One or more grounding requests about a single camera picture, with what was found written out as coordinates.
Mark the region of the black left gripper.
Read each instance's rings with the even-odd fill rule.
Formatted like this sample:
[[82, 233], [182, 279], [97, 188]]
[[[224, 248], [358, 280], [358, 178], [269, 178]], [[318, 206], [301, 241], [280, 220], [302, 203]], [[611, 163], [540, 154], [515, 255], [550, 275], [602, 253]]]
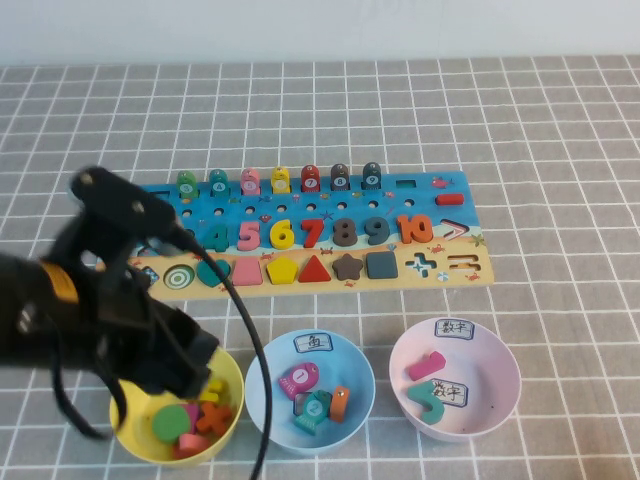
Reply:
[[153, 300], [149, 276], [136, 268], [126, 268], [113, 284], [106, 270], [81, 273], [79, 368], [130, 375], [149, 394], [199, 395], [218, 338], [179, 308]]

